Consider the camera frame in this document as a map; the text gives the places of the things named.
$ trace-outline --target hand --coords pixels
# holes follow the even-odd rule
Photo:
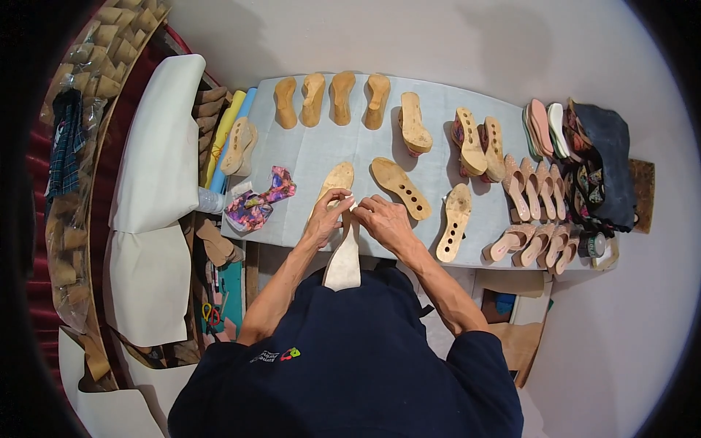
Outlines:
[[[404,261],[417,247],[425,249],[411,229],[407,208],[380,195],[363,198],[351,212],[373,239]]]
[[[339,200],[336,207],[328,210],[330,202]],[[353,194],[345,189],[330,189],[314,205],[311,217],[307,222],[302,240],[308,242],[314,249],[321,249],[329,243],[329,235],[337,228],[343,227],[343,222],[339,221],[341,213],[353,206],[355,199]]]

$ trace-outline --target yellow foam roll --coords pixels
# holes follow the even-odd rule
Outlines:
[[[215,142],[212,144],[212,151],[209,155],[207,155],[205,167],[200,175],[200,186],[204,187],[205,189],[208,189],[212,183],[212,175],[215,172],[219,155],[222,153],[222,148],[224,147],[224,143],[226,143],[226,138],[229,136],[233,122],[236,121],[238,110],[241,109],[241,104],[243,103],[243,99],[245,97],[246,93],[241,90],[234,93],[233,97],[231,98],[231,106],[224,111],[222,120],[219,122],[219,127],[217,128],[217,133],[215,135]]]

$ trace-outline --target blue foam roll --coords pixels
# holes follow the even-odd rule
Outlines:
[[[248,116],[248,111],[251,109],[251,104],[253,103],[253,98],[256,97],[257,91],[257,88],[248,89],[248,91],[246,92],[246,97],[244,98],[243,103],[241,104],[241,109],[239,109],[238,114],[236,114],[236,119]],[[212,183],[210,184],[210,190],[215,193],[223,193],[226,190],[226,184],[224,183],[226,181],[226,176],[219,169],[219,166],[222,165],[222,161],[224,159],[224,156],[226,155],[226,150],[228,148],[229,137],[226,138],[226,142],[224,143],[224,147],[222,148],[222,154],[219,156],[217,166],[215,167],[215,172],[212,175]]]

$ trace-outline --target cork board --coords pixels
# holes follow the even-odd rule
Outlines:
[[[635,196],[638,198],[635,214],[639,220],[633,229],[650,234],[655,204],[655,163],[631,158],[628,166],[635,185]]]

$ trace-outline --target person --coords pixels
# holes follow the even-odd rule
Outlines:
[[[338,200],[336,207],[327,205]],[[403,205],[364,198],[351,212],[416,273],[455,341],[426,341],[418,297],[396,268],[333,292],[314,254],[355,200],[331,189],[251,303],[236,343],[214,343],[168,416],[171,437],[521,437],[523,415],[501,343],[480,309],[414,235]]]

